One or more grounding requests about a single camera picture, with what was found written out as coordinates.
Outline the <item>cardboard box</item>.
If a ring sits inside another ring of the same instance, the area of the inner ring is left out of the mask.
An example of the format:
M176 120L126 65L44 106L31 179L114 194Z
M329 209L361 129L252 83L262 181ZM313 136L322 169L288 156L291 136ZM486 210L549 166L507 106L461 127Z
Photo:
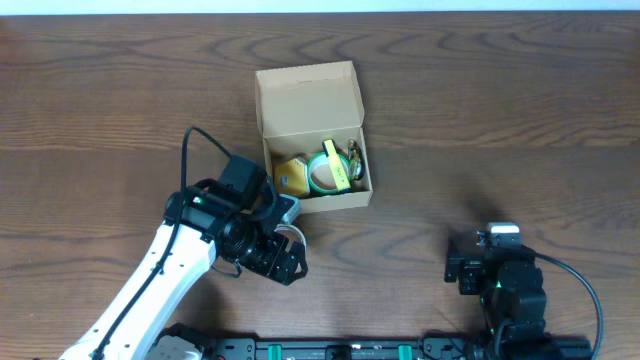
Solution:
M363 129L365 111L352 62L259 70L255 97L266 169L273 180L277 164L295 157L303 157L308 164L313 155L324 152L325 140L332 139L347 162L350 139L362 150L366 169L360 181L349 176L351 191L321 195L310 188L308 196L299 198L303 213L369 205L373 187Z

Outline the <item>yellow highlighter marker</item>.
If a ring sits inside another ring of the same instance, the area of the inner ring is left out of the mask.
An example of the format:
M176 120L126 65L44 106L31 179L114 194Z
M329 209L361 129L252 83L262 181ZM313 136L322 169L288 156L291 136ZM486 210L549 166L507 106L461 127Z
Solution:
M349 192L351 185L348 174L343 166L340 154L336 150L335 143L332 139L323 142L323 149L327 157L328 165L339 192Z

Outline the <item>green tape roll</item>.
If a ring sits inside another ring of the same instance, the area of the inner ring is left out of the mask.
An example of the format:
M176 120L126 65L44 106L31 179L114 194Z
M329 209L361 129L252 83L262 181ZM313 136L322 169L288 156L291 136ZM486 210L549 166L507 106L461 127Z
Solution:
M338 187L336 184L329 159L324 152L317 153L311 157L307 164L307 175L309 186L315 193L335 195L351 191L347 159L344 155L340 155L339 158L346 175L346 187Z

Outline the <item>white tape roll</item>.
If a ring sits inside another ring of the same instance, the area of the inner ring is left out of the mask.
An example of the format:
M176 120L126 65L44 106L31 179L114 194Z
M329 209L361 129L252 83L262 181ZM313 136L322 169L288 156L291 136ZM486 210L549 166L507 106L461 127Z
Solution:
M288 240L285 249L290 251L294 245L301 244L307 248L307 241L304 233L293 224L278 224L274 231L284 236Z

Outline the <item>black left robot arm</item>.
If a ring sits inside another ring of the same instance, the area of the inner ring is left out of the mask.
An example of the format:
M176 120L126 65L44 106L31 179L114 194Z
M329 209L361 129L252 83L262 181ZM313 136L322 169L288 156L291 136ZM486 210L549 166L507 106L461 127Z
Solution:
M216 260L288 286L306 276L306 241L287 237L297 199L280 195L257 164L233 155L217 179L171 195L164 220L133 275L65 359L201 359L206 341L166 328L189 289Z

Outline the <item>yellow sticky note pad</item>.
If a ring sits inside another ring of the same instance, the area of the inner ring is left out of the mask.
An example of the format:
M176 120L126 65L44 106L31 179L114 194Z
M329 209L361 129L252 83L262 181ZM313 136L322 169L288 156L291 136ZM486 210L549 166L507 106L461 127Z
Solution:
M307 161L303 157L295 157L274 168L276 190L296 198L304 198L310 194Z

